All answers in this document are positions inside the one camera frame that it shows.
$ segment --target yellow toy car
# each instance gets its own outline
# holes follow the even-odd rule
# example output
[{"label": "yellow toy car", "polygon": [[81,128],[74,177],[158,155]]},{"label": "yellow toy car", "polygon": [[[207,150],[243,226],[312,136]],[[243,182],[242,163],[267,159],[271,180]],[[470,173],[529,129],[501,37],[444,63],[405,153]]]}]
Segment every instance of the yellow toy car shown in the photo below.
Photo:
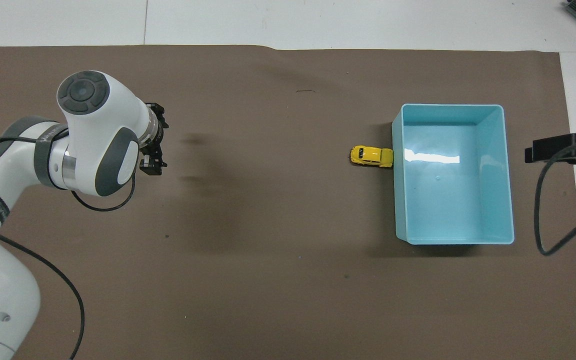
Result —
[{"label": "yellow toy car", "polygon": [[361,166],[393,167],[393,150],[365,145],[350,150],[350,161]]}]

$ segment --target brown surface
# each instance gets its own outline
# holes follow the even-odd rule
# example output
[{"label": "brown surface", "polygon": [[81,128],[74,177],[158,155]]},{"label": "brown surface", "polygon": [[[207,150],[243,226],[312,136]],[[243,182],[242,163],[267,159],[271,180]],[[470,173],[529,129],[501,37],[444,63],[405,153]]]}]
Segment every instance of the brown surface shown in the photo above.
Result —
[{"label": "brown surface", "polygon": [[[92,212],[34,187],[2,233],[82,293],[81,359],[576,359],[576,240],[539,255],[533,139],[569,131],[559,57],[541,52],[279,51],[251,46],[0,48],[0,133],[105,71],[166,108],[169,167],[137,176],[125,208]],[[395,239],[393,173],[350,166],[391,146],[404,103],[505,109],[516,240]],[[97,205],[121,201],[122,193]],[[571,166],[544,189],[542,228],[576,225]],[[16,355],[70,354],[78,312],[38,262],[42,308]]]}]

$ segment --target white floor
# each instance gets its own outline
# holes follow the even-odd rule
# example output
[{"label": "white floor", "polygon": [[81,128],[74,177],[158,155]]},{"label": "white floor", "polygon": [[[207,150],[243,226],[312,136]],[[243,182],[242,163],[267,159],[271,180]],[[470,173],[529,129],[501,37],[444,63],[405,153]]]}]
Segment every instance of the white floor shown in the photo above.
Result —
[{"label": "white floor", "polygon": [[570,127],[576,132],[576,20],[564,4],[563,0],[0,0],[0,46],[255,44],[277,49],[557,51],[562,53]]}]

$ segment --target blue plastic bin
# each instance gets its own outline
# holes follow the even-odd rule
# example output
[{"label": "blue plastic bin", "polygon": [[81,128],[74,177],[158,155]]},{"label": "blue plastic bin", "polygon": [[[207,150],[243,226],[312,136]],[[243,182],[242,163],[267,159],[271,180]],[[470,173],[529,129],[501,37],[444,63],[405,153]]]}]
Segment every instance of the blue plastic bin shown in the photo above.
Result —
[{"label": "blue plastic bin", "polygon": [[405,104],[392,123],[392,146],[399,239],[515,240],[503,107]]}]

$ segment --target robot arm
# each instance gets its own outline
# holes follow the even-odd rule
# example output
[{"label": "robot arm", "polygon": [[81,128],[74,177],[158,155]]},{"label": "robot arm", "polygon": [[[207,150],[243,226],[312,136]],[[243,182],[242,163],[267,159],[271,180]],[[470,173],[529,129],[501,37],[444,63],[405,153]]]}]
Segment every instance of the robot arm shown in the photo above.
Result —
[{"label": "robot arm", "polygon": [[[160,175],[163,108],[145,104],[121,82],[100,71],[80,71],[62,82],[57,102],[68,125],[29,116],[11,125],[4,137],[34,143],[0,142],[0,227],[25,188],[57,189],[109,196],[140,168]],[[0,360],[8,360],[39,312],[34,276],[0,245]]]}]

